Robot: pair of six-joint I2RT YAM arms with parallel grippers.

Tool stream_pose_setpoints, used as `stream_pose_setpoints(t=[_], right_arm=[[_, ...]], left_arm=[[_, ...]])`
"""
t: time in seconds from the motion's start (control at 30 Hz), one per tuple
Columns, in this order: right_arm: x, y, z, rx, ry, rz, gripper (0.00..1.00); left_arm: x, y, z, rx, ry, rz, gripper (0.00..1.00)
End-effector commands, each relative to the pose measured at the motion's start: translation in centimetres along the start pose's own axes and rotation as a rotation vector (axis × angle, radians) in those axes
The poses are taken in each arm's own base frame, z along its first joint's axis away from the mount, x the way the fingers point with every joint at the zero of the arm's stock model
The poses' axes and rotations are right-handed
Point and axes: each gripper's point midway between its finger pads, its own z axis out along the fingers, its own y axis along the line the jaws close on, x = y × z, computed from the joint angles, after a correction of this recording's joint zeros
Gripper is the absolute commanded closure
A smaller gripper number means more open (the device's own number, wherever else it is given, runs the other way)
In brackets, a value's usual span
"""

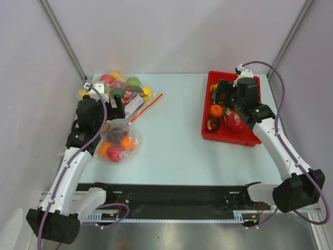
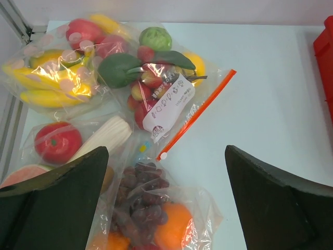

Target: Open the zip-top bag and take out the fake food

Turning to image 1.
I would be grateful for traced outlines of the clear zip bag blue seal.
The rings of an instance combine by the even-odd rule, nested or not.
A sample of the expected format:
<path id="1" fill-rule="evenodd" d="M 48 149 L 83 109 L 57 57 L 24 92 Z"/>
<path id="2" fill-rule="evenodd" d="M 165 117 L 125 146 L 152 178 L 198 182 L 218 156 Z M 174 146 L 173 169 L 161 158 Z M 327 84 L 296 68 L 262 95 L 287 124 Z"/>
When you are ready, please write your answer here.
<path id="1" fill-rule="evenodd" d="M 139 131 L 123 120 L 107 121 L 93 156 L 113 164 L 132 158 L 143 140 Z"/>

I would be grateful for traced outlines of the orange fake tangerine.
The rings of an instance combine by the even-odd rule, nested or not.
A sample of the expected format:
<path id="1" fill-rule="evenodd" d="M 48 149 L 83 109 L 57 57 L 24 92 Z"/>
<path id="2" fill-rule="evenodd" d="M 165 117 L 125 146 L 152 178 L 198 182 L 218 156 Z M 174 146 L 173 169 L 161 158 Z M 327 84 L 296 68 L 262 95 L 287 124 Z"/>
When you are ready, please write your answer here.
<path id="1" fill-rule="evenodd" d="M 135 148 L 135 140 L 126 135 L 123 137 L 123 139 L 120 142 L 120 146 L 127 151 L 132 151 Z"/>
<path id="2" fill-rule="evenodd" d="M 112 146 L 112 143 L 110 143 L 108 141 L 102 142 L 102 144 L 100 145 L 100 147 L 98 149 L 97 155 L 102 159 L 108 159 L 107 150 L 111 146 Z"/>

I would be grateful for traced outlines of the purple fake grapes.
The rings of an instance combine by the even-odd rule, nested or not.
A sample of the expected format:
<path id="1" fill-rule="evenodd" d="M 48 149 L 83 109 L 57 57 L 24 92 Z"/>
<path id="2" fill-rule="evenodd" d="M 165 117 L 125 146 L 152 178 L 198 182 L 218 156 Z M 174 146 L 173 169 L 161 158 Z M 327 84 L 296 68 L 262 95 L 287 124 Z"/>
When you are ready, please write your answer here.
<path id="1" fill-rule="evenodd" d="M 112 144 L 120 145 L 122 139 L 128 135 L 128 131 L 122 127 L 110 128 L 106 134 L 106 140 Z"/>

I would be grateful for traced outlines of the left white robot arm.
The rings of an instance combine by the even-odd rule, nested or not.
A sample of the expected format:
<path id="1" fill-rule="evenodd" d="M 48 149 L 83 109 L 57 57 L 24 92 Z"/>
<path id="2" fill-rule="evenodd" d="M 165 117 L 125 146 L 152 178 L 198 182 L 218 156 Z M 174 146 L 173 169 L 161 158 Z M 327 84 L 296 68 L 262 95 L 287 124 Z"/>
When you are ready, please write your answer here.
<path id="1" fill-rule="evenodd" d="M 111 186 L 94 183 L 77 201 L 74 193 L 81 175 L 101 139 L 108 120 L 125 118 L 121 97 L 116 95 L 116 107 L 98 94 L 88 94 L 79 101 L 72 130 L 67 139 L 60 169 L 47 195 L 37 209 L 29 209 L 26 220 L 37 237 L 37 249 L 43 240 L 72 244 L 84 220 L 97 208 L 116 206 Z"/>

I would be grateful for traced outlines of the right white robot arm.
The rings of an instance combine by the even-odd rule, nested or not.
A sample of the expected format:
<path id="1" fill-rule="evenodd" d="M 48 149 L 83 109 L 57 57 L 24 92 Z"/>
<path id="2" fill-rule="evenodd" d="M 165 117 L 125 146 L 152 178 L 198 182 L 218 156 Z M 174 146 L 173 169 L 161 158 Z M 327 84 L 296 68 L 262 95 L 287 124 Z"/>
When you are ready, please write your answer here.
<path id="1" fill-rule="evenodd" d="M 240 195 L 240 203 L 252 209 L 258 202 L 274 204 L 281 212 L 288 213 L 319 201 L 325 176 L 321 170 L 312 170 L 303 162 L 292 145 L 279 130 L 271 108 L 262 104 L 259 83 L 253 77 L 236 81 L 220 79 L 213 94 L 215 100 L 224 95 L 223 105 L 228 111 L 238 112 L 241 121 L 262 142 L 273 159 L 281 177 L 281 184 L 253 184 Z"/>

